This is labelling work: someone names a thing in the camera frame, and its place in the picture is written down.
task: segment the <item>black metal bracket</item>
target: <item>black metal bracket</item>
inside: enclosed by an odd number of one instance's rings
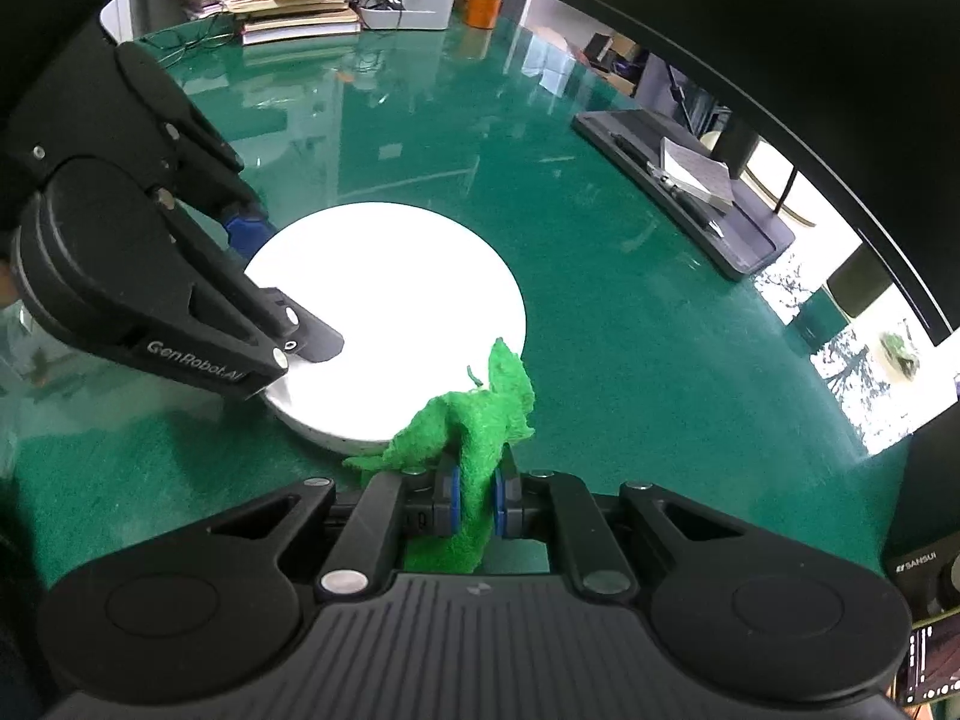
[[[683,93],[683,87],[677,83],[677,76],[674,76],[670,63],[664,62],[664,66],[666,66],[667,77],[670,79],[670,96],[674,103],[680,106],[680,113],[683,114],[683,123],[686,124],[686,129],[688,129],[688,132],[693,132],[693,122],[690,121],[690,114],[686,109],[686,95]]]
[[[0,154],[18,289],[64,343],[241,396],[284,375],[288,354],[343,348],[181,206],[224,224],[266,217],[239,156],[142,47],[90,23],[6,121]]]
[[[784,207],[786,199],[790,196],[790,190],[793,189],[793,184],[797,180],[797,176],[800,174],[800,169],[794,165],[790,168],[790,175],[786,179],[786,184],[784,184],[784,190],[781,192],[779,199],[776,201],[774,206],[774,213],[778,214],[781,211],[781,208]]]
[[[506,624],[510,604],[535,630],[616,617],[637,653],[652,631],[695,680],[794,712],[882,695],[904,654],[904,601],[870,571],[654,485],[593,495],[569,474],[520,474],[509,451],[496,516],[514,538],[547,545],[552,574],[404,574],[408,538],[456,530],[455,466],[450,457],[431,466],[381,472],[363,493],[307,479],[76,569],[40,612],[56,678],[98,700],[169,706],[256,685],[277,664],[299,668],[302,647],[339,652],[338,641],[381,670],[407,669],[395,659],[416,652],[416,672],[436,668],[422,638],[434,625],[460,642],[445,646],[478,647],[480,658],[496,632],[499,656],[520,648],[509,658],[522,662],[536,642],[520,618]],[[659,657],[650,667],[666,679]],[[347,680],[338,662],[325,668]]]
[[[731,180],[736,181],[746,169],[759,142],[760,135],[747,122],[731,116],[710,152],[710,159],[726,163]]]

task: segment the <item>green cloth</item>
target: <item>green cloth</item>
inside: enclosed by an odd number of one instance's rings
[[[467,375],[477,383],[472,372]],[[534,389],[523,362],[502,338],[491,348],[488,389],[448,392],[416,413],[382,455],[349,458],[344,464],[363,471],[365,481],[377,471],[435,464],[448,445],[460,445],[460,531],[453,538],[425,536],[407,550],[408,571],[469,574],[482,560],[493,532],[490,485],[504,443],[534,434],[527,415]]]

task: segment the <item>notebook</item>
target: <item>notebook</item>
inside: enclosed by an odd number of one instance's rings
[[[301,13],[335,13],[346,7],[346,1],[304,2],[303,4],[280,5],[269,10],[254,12],[251,15],[256,16],[256,18],[275,18],[278,16],[295,16]]]
[[[191,2],[184,1],[182,3],[182,8],[184,13],[190,20],[205,19],[209,16],[214,16],[217,13],[224,12],[224,6],[217,1],[214,2]]]
[[[242,41],[244,46],[253,46],[257,43],[270,43],[275,40],[292,40],[304,37],[322,37],[323,35],[349,35],[360,31],[360,22],[353,23],[306,23],[300,26],[285,26],[285,28],[260,29],[248,31],[243,28]]]
[[[245,32],[258,32],[263,29],[285,29],[288,26],[320,25],[321,23],[356,23],[360,20],[352,10],[340,10],[336,13],[307,14],[285,19],[258,19],[244,24]]]
[[[721,213],[733,210],[730,169],[668,138],[661,141],[661,167],[680,187]]]

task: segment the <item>glossy table surface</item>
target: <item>glossy table surface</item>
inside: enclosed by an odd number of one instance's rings
[[[278,226],[338,203],[408,203],[500,254],[536,388],[522,469],[574,472],[597,493],[648,480],[877,568],[906,442],[869,457],[752,283],[718,274],[570,128],[629,100],[510,23],[338,40],[194,50],[170,73]],[[357,484],[259,399],[107,362],[0,408],[0,470],[48,583],[292,480]]]

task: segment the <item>white plate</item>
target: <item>white plate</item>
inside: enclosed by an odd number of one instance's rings
[[[520,288],[493,249],[448,218],[393,203],[354,203],[302,218],[247,266],[344,336],[327,362],[293,356],[264,396],[312,442],[382,450],[426,402],[486,383],[497,338],[520,352]]]

